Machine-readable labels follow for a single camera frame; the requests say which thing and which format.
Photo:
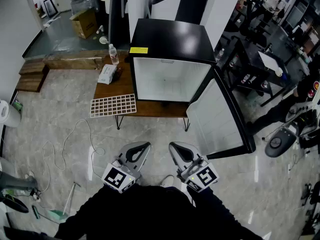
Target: cup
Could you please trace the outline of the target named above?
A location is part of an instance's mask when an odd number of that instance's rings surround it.
[[[275,74],[277,77],[281,77],[283,74],[283,70],[281,69],[281,67],[278,67],[278,69],[275,71]]]

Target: small bottle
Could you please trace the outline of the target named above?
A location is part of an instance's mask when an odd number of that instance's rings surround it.
[[[236,55],[233,57],[233,59],[231,60],[229,66],[232,68],[236,63],[237,63],[237,60],[239,59],[239,56]]]
[[[272,48],[272,43],[269,43],[269,45],[266,47],[265,52],[271,52],[271,48]]]
[[[266,88],[268,86],[268,82],[267,81],[263,81],[263,83],[261,84],[262,88]]]
[[[250,75],[246,74],[245,77],[241,80],[241,83],[245,83],[249,79]]]
[[[118,65],[119,58],[118,58],[117,50],[112,43],[109,44],[109,55],[110,55],[112,64]]]
[[[249,83],[249,84],[252,84],[253,81],[254,81],[256,78],[257,78],[257,77],[254,75],[254,76],[248,81],[248,83]]]
[[[219,54],[217,57],[215,57],[215,60],[218,62],[220,61],[220,59],[222,58],[222,55],[224,55],[224,51],[225,49],[222,49],[221,51],[219,51]]]

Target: white cardboard box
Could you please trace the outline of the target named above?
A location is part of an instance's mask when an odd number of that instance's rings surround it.
[[[98,83],[103,83],[107,85],[110,84],[112,81],[112,78],[114,77],[116,69],[117,69],[116,65],[105,64],[99,75]]]

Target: white robot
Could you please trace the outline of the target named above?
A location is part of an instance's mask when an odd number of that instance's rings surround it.
[[[134,142],[125,145],[109,163],[103,173],[102,180],[110,188],[123,193],[141,176],[140,169],[144,165],[150,151],[150,142]],[[171,142],[169,151],[174,163],[178,166],[177,176],[198,193],[208,188],[219,178],[214,166],[209,163],[196,147],[183,143]]]

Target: wooden plank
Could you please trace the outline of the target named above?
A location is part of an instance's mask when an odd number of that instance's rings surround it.
[[[101,70],[106,56],[109,57],[108,50],[85,50],[50,54],[43,62],[51,70]]]
[[[26,60],[19,74],[20,75],[38,75],[47,74],[49,68],[43,63],[43,59]]]
[[[41,82],[43,77],[44,77],[44,74],[24,75],[23,77],[20,77],[19,82],[21,83]]]
[[[134,93],[131,77],[130,64],[125,63],[127,53],[119,55],[118,68],[122,67],[123,72],[120,78],[111,84],[97,83],[94,99],[127,95]],[[104,59],[105,64],[111,64],[110,57]],[[186,118],[186,103],[181,102],[162,102],[162,101],[136,101],[136,113],[130,113],[129,117],[157,117],[157,118]]]
[[[44,74],[24,74],[20,77],[15,89],[18,91],[38,93],[47,77],[47,72]]]

